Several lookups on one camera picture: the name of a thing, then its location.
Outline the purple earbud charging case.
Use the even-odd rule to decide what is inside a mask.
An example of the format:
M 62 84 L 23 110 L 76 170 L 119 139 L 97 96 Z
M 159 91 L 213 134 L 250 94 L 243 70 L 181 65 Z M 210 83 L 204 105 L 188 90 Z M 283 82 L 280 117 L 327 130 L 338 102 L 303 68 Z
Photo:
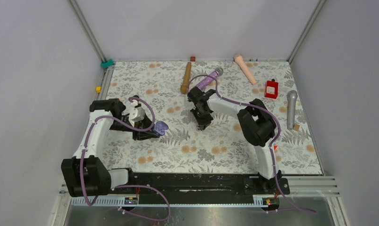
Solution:
M 164 136 L 167 130 L 169 130 L 169 126 L 163 121 L 157 121 L 153 127 L 154 133 L 158 136 Z

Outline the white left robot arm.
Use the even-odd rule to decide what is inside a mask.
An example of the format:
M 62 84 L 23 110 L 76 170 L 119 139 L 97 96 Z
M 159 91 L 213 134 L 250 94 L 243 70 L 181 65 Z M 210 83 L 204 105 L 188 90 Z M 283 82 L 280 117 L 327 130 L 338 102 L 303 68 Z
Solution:
M 150 105 L 138 96 L 128 100 L 128 113 L 124 113 L 126 106 L 118 98 L 95 100 L 90 105 L 82 141 L 73 156 L 61 164 L 71 197 L 107 195 L 117 186 L 126 194 L 135 190 L 136 181 L 130 169 L 107 169 L 100 160 L 107 134 L 128 132 L 134 141 L 142 141 L 164 136 L 169 126 L 157 121 Z

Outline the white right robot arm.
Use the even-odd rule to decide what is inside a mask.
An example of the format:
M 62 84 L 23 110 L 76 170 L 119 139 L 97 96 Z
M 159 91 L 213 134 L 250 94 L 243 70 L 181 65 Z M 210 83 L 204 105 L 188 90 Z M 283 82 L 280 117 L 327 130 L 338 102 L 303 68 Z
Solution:
M 249 103 L 241 103 L 220 96 L 214 89 L 204 92 L 197 87 L 188 92 L 187 98 L 195 106 L 191 113 L 196 119 L 198 130 L 205 130 L 212 123 L 214 112 L 238 120 L 244 138 L 256 152 L 261 190 L 266 194 L 277 190 L 281 173 L 276 168 L 274 154 L 271 152 L 277 123 L 275 116 L 266 109 L 263 102 L 254 99 Z

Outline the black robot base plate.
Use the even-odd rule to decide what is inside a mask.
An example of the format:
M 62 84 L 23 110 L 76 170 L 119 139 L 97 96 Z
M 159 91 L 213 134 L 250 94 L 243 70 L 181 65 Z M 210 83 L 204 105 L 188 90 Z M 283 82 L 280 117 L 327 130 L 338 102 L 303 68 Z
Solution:
M 278 180 L 266 180 L 259 174 L 193 174 L 129 172 L 128 188 L 118 188 L 112 194 L 132 194 L 140 204 L 251 204 L 253 196 L 272 197 L 290 194 L 288 180 L 278 174 Z

